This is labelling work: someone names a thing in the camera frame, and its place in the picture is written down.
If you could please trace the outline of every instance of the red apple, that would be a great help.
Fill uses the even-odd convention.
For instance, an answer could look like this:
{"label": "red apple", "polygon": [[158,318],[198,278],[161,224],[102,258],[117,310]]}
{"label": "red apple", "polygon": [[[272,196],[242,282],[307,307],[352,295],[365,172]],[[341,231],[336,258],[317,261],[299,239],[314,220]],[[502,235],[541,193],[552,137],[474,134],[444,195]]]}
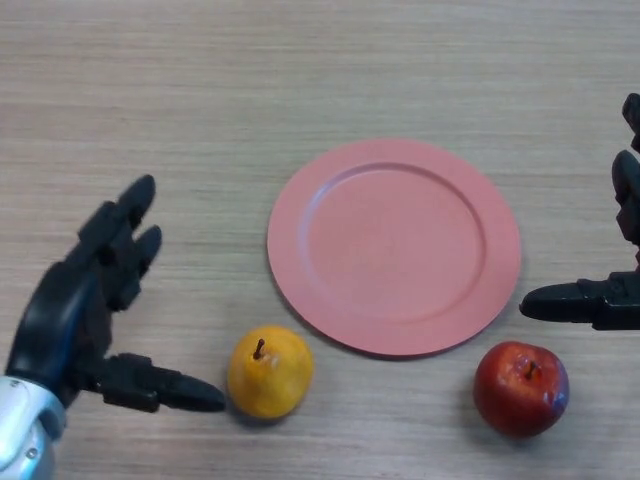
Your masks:
{"label": "red apple", "polygon": [[512,438],[533,437],[564,413],[569,377],[560,359],[546,348],[503,342],[480,361],[473,401],[498,432]]}

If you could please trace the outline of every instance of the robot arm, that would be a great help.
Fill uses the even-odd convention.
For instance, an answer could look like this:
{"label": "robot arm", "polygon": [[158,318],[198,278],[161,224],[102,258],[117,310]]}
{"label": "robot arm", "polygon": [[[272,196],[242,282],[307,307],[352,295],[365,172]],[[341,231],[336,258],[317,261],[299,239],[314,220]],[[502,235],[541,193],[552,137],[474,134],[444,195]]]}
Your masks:
{"label": "robot arm", "polygon": [[[631,147],[640,151],[640,95],[627,97],[622,116],[634,133]],[[640,163],[623,150],[613,161],[611,177],[622,236],[640,247]],[[640,264],[640,253],[636,260]],[[606,280],[540,287],[524,297],[520,311],[538,320],[588,323],[594,330],[640,330],[640,267],[613,272]]]}
{"label": "robot arm", "polygon": [[117,202],[105,202],[31,297],[0,377],[0,480],[53,477],[52,445],[83,390],[101,394],[107,404],[145,412],[160,405],[224,410],[224,395],[213,385],[155,367],[143,356],[105,358],[112,314],[133,303],[160,250],[157,226],[133,238],[154,196],[155,181],[147,175]]}

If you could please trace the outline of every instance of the wooden table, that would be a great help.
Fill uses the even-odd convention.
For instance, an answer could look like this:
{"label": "wooden table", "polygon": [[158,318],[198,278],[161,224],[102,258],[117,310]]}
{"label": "wooden table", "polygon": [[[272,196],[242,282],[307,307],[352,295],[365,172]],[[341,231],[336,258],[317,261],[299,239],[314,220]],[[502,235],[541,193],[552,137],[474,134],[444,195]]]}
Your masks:
{"label": "wooden table", "polygon": [[[65,480],[637,478],[640,334],[523,318],[532,288],[635,267],[611,162],[640,89],[632,0],[5,0],[0,3],[0,351],[98,204],[152,173],[165,246],[115,352],[223,384],[235,341],[289,326],[317,361],[281,425],[157,415],[83,395]],[[279,190],[345,142],[414,137],[486,173],[521,225],[515,295],[462,348],[383,362],[312,336],[279,301],[264,236]],[[469,381],[505,339],[565,362],[565,417],[526,447],[478,419]]]}

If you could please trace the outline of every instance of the pink plate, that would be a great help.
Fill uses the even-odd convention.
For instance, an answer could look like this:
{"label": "pink plate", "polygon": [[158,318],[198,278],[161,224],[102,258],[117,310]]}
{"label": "pink plate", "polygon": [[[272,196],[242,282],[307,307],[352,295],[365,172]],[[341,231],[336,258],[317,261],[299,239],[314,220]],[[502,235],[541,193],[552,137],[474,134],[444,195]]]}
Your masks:
{"label": "pink plate", "polygon": [[298,171],[271,213],[267,250],[303,319],[392,356],[439,352],[488,326],[513,293],[521,255],[491,182],[405,139],[346,145]]}

